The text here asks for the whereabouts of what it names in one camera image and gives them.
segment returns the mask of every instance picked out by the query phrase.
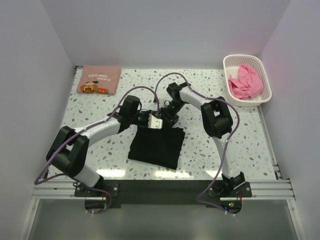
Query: black mounting plate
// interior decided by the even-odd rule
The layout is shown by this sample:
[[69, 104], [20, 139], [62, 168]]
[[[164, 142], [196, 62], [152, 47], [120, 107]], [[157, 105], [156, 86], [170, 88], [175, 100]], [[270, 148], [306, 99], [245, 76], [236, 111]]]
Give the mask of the black mounting plate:
[[[105, 190], [112, 196], [111, 208], [120, 208], [122, 204], [131, 205], [202, 205], [196, 197], [211, 183], [211, 180], [104, 180]], [[220, 195], [214, 192], [222, 185], [222, 180], [214, 183], [201, 200], [221, 205], [220, 197], [237, 198], [242, 192], [242, 198], [252, 197], [250, 183], [245, 182], [229, 195]], [[95, 192], [77, 186], [75, 197], [102, 197], [101, 192]]]

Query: metal bracket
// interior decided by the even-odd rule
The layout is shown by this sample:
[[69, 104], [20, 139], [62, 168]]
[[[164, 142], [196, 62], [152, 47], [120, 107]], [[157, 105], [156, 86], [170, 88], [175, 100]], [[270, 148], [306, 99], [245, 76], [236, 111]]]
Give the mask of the metal bracket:
[[224, 182], [222, 180], [217, 180], [214, 182], [212, 188], [208, 190], [208, 195], [210, 198], [238, 198], [240, 194], [243, 198], [251, 198], [252, 192], [249, 182], [245, 182], [241, 186], [237, 187], [233, 191], [223, 191]]
[[[116, 198], [119, 193], [119, 183], [116, 181], [107, 181], [105, 190], [110, 193], [111, 197]], [[74, 191], [74, 196], [79, 198], [94, 198], [101, 197], [103, 194], [99, 191], [87, 189], [85, 186], [78, 184]]]

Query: black cloth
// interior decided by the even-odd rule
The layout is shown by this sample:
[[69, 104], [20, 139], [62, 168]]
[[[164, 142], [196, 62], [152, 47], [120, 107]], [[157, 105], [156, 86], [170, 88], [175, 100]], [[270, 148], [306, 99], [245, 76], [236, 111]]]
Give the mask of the black cloth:
[[128, 158], [176, 170], [184, 139], [182, 128], [138, 127]]

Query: metal frame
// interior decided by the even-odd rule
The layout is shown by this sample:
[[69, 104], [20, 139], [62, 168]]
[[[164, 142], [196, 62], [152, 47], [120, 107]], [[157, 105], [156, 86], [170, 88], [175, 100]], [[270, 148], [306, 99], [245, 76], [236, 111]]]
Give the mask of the metal frame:
[[[306, 234], [297, 211], [295, 195], [290, 180], [282, 180], [280, 169], [271, 144], [266, 121], [261, 106], [257, 107], [261, 119], [264, 136], [267, 141], [269, 153], [272, 157], [272, 165], [277, 180], [248, 180], [251, 186], [252, 197], [243, 198], [244, 201], [254, 200], [286, 200], [298, 240], [306, 240]], [[74, 197], [75, 187], [71, 179], [54, 179], [34, 187], [31, 202], [24, 220], [19, 240], [28, 240], [36, 217], [41, 199], [72, 200], [72, 199], [100, 199], [100, 197]], [[235, 198], [224, 197], [221, 201], [232, 201]]]

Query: glass panel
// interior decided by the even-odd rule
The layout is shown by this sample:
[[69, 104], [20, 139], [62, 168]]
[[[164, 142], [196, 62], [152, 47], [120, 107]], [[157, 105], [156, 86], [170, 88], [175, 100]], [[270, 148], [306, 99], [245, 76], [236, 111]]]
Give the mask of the glass panel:
[[[285, 200], [243, 203], [237, 240], [296, 240]], [[29, 240], [234, 240], [237, 222], [204, 205], [123, 205], [85, 214], [83, 200], [41, 200]]]

